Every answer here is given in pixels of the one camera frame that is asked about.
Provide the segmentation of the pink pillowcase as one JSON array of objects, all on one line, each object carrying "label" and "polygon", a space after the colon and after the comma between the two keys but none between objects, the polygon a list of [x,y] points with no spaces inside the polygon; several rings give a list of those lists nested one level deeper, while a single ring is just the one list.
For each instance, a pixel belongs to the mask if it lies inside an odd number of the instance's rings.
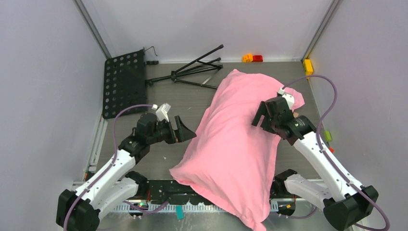
[{"label": "pink pillowcase", "polygon": [[263,231],[269,216],[278,135],[252,125],[262,101],[283,88],[264,74],[232,70],[220,83],[179,164],[170,169],[178,183]]}]

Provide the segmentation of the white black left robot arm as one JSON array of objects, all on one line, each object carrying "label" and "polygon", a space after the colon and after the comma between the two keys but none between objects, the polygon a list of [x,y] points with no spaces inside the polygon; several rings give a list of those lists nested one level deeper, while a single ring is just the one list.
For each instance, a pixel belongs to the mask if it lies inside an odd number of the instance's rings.
[{"label": "white black left robot arm", "polygon": [[143,114],[131,134],[119,144],[111,160],[75,190],[64,190],[58,198],[56,224],[65,231],[95,231],[100,221],[130,197],[142,199],[149,190],[145,176],[133,167],[153,144],[174,144],[196,137],[179,116],[176,129],[163,116]]}]

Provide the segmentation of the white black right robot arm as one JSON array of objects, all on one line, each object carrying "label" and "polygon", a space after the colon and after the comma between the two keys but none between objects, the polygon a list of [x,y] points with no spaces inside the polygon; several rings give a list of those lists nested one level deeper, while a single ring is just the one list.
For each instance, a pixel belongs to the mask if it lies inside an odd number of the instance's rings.
[{"label": "white black right robot arm", "polygon": [[339,163],[306,116],[293,115],[290,109],[293,103],[294,98],[289,94],[262,101],[252,125],[286,140],[307,159],[326,186],[288,169],[275,176],[272,187],[280,197],[294,194],[307,200],[323,212],[336,230],[344,231],[372,213],[374,206],[370,201],[376,202],[379,194]]}]

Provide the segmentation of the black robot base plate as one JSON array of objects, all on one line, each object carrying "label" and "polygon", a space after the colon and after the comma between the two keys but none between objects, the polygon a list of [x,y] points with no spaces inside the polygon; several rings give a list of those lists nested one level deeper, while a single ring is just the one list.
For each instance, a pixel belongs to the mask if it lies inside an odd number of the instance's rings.
[{"label": "black robot base plate", "polygon": [[190,186],[179,184],[175,180],[147,180],[141,185],[135,197],[154,205],[161,205],[164,202],[170,205],[187,203],[213,205],[211,200],[204,198]]}]

